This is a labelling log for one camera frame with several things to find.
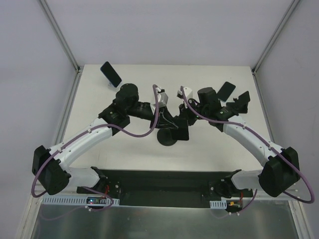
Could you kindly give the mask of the black round base phone holder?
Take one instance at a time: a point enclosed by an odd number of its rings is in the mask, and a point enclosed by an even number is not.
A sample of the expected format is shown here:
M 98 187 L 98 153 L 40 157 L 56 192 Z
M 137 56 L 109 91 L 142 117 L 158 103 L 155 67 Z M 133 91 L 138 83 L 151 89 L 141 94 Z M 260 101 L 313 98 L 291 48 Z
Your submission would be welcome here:
M 157 132 L 157 140 L 163 146 L 172 146 L 177 143 L 177 140 L 172 136 L 175 133 L 175 129 L 161 128 Z

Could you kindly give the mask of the white folding phone stand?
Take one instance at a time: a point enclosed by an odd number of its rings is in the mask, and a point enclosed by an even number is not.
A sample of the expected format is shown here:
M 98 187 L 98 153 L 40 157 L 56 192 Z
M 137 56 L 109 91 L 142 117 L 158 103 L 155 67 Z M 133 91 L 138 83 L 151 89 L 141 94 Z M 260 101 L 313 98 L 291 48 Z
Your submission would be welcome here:
M 114 85 L 112 84 L 112 82 L 109 82 L 109 83 L 108 83 L 108 87 L 111 88 L 111 89 L 116 89 L 116 88 L 117 88 L 117 86 L 114 86 Z

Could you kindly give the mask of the black phone blue edge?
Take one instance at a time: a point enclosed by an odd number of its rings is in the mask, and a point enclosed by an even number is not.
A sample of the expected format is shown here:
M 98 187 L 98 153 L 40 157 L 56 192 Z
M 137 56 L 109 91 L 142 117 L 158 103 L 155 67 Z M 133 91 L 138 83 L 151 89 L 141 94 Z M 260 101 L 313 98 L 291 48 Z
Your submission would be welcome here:
M 100 71 L 102 74 L 108 79 L 109 82 L 112 82 L 114 86 L 119 86 L 122 82 L 121 77 L 118 75 L 118 73 L 115 71 L 115 69 L 112 67 L 110 62 L 106 61 L 101 67 Z

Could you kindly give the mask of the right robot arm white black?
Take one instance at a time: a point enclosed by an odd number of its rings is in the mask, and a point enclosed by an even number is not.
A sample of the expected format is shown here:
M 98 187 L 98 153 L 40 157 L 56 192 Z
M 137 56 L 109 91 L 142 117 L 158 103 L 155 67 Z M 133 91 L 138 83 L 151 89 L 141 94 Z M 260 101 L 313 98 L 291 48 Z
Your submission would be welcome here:
M 299 156 L 292 147 L 283 148 L 265 139 L 250 128 L 241 113 L 248 111 L 248 103 L 234 100 L 222 106 L 212 88 L 198 92 L 199 102 L 192 103 L 185 87 L 180 87 L 177 96 L 183 99 L 180 115 L 189 125 L 197 120 L 206 120 L 211 126 L 232 137 L 248 150 L 262 166 L 261 170 L 235 170 L 214 185 L 215 192 L 225 198 L 238 195 L 244 189 L 262 190 L 271 197 L 287 194 L 300 176 Z

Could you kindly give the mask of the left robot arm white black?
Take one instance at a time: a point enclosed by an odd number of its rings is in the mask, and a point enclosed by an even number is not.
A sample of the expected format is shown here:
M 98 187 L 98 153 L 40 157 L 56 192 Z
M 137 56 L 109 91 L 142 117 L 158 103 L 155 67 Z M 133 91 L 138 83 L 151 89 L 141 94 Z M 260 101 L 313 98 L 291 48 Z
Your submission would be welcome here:
M 121 86 L 115 99 L 86 128 L 73 137 L 50 148 L 39 146 L 34 151 L 32 173 L 35 179 L 31 194 L 38 198 L 43 194 L 35 192 L 39 182 L 44 194 L 56 195 L 67 187 L 79 187 L 95 194 L 104 193 L 107 178 L 95 166 L 89 168 L 72 168 L 71 164 L 96 144 L 109 139 L 119 132 L 135 138 L 143 138 L 154 129 L 165 128 L 164 111 L 168 96 L 164 89 L 153 85 L 155 102 L 140 102 L 138 87 L 127 83 Z M 134 134 L 125 127 L 130 124 L 130 117 L 150 121 L 150 129 L 143 134 Z

